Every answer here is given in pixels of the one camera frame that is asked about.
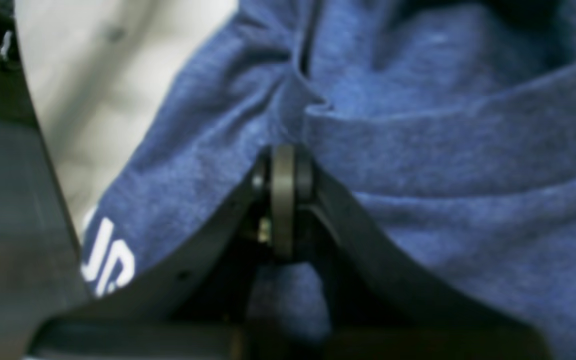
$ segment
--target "black metal bracket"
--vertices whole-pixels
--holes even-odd
[[[47,322],[29,354],[115,359],[126,355],[118,342],[130,341],[141,344],[130,354],[149,359],[185,359],[207,348],[221,349],[217,358],[273,358],[245,316],[256,268],[267,262],[310,262],[322,279],[334,331],[310,357],[550,358],[532,328],[453,289],[397,248],[343,185],[292,145],[263,150],[194,236],[127,287]],[[193,333],[189,324],[203,327]],[[160,339],[144,344],[139,329]],[[286,341],[276,356],[305,357]]]

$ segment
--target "blue fabric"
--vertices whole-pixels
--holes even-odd
[[[99,202],[82,268],[103,219],[130,255],[101,285],[88,269],[92,289],[183,244],[283,142],[420,264],[576,359],[576,0],[242,0]],[[324,337],[318,282],[263,269],[249,316]]]

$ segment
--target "curved black edge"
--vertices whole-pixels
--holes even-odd
[[[245,331],[232,325],[56,320],[37,339],[28,355],[50,360],[249,358]]]
[[[316,167],[311,208],[368,288],[418,326],[526,327],[453,289],[397,248],[350,192]]]
[[[324,358],[551,360],[552,356],[539,334],[528,328],[423,327],[341,330],[327,340]]]
[[[68,312],[85,319],[163,320],[187,301],[224,255],[254,203],[252,171],[203,227],[165,260],[126,287]]]

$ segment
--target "hole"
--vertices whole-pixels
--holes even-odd
[[[186,280],[189,277],[190,277],[190,271],[187,270],[181,271],[180,273],[176,274],[176,279],[178,281]]]

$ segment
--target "gray surface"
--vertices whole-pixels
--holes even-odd
[[[36,127],[14,123],[27,98],[21,74],[0,73],[0,359],[18,359],[46,317],[87,298],[73,231]],[[11,117],[15,110],[18,117]]]

